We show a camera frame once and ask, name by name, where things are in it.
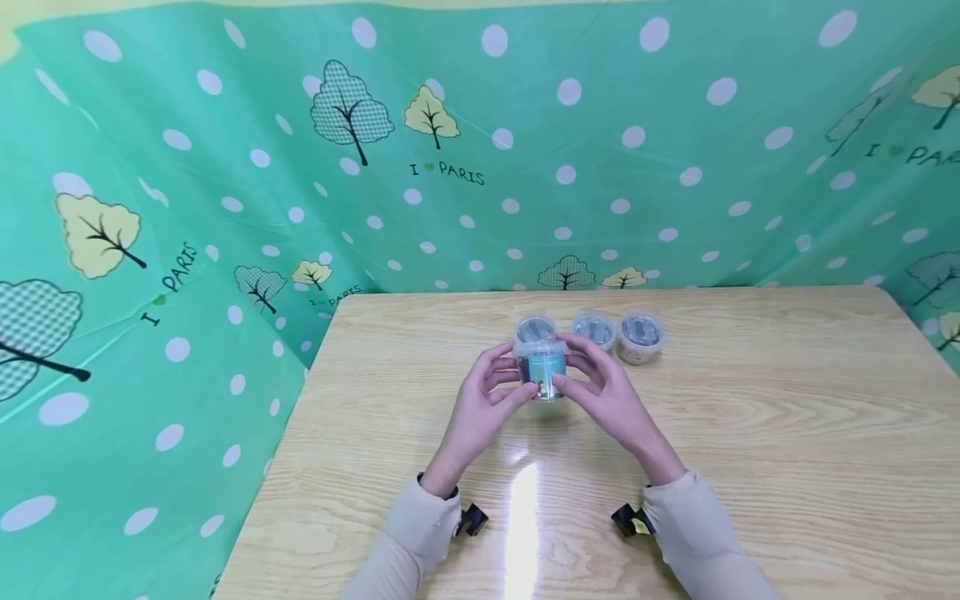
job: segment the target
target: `beige sleeve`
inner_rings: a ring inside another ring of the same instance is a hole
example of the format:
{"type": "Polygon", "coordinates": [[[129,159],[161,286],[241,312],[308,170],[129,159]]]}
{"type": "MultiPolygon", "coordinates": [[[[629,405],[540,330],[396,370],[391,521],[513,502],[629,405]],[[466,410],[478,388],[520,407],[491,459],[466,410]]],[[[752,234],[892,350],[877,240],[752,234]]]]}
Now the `beige sleeve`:
{"type": "Polygon", "coordinates": [[[663,560],[693,600],[776,600],[777,592],[744,554],[727,510],[700,473],[644,491],[663,560]]]}
{"type": "Polygon", "coordinates": [[[387,527],[341,600],[413,600],[423,578],[446,557],[460,523],[460,494],[431,495],[413,477],[394,501],[387,527]]]}

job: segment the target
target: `polka dot fabric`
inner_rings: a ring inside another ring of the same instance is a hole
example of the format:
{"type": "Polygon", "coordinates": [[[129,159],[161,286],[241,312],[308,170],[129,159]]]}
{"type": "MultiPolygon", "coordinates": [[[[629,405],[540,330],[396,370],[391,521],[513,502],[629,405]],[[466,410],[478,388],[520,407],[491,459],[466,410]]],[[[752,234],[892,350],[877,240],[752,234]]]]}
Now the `polka dot fabric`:
{"type": "Polygon", "coordinates": [[[960,9],[503,4],[18,25],[0,597],[207,597],[355,294],[865,285],[960,368],[960,9]]]}

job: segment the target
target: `wooden table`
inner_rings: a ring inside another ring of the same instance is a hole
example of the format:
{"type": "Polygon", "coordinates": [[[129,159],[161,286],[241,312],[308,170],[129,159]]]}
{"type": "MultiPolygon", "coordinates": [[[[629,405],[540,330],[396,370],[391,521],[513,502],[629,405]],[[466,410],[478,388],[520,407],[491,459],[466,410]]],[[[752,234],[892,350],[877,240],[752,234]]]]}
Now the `wooden table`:
{"type": "MultiPolygon", "coordinates": [[[[628,367],[784,598],[960,593],[960,382],[870,287],[354,296],[343,302],[217,600],[337,598],[429,461],[483,348],[546,312],[661,315],[628,367]]],[[[420,598],[679,598],[649,538],[609,515],[646,484],[576,406],[525,406],[461,482],[491,521],[420,598]]]]}

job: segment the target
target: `left hand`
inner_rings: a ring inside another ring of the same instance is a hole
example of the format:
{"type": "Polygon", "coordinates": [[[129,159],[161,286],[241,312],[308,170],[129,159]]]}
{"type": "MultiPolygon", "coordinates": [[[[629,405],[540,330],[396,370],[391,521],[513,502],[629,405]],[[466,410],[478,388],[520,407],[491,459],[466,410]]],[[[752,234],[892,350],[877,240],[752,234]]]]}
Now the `left hand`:
{"type": "Polygon", "coordinates": [[[446,427],[444,440],[420,478],[420,486],[435,496],[453,493],[467,467],[487,449],[510,415],[537,394],[537,384],[497,388],[520,380],[516,362],[504,354],[513,342],[480,353],[467,374],[446,427]]]}

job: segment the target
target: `container lid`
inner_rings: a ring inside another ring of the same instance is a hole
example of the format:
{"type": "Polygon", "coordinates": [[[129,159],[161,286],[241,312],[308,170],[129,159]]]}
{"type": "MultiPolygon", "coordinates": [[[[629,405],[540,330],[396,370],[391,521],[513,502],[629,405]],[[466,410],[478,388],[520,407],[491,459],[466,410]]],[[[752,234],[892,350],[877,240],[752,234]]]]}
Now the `container lid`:
{"type": "Polygon", "coordinates": [[[557,326],[546,315],[530,315],[516,324],[516,340],[520,343],[552,340],[557,326]]]}
{"type": "Polygon", "coordinates": [[[613,323],[600,313],[580,313],[570,324],[570,331],[579,336],[590,338],[601,347],[608,346],[613,341],[613,323]]]}

